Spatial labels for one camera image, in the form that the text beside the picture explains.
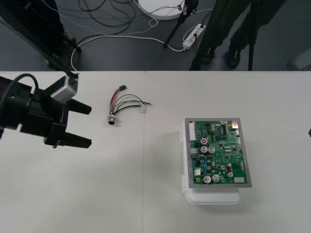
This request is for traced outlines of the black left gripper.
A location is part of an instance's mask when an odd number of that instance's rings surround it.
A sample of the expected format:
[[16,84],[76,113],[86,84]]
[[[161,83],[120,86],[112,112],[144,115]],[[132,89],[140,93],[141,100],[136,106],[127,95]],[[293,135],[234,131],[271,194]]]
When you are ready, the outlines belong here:
[[61,104],[52,99],[31,101],[21,123],[20,131],[25,134],[44,138],[46,145],[69,146],[88,149],[92,140],[75,134],[66,133],[69,110],[89,115],[92,107],[74,99]]

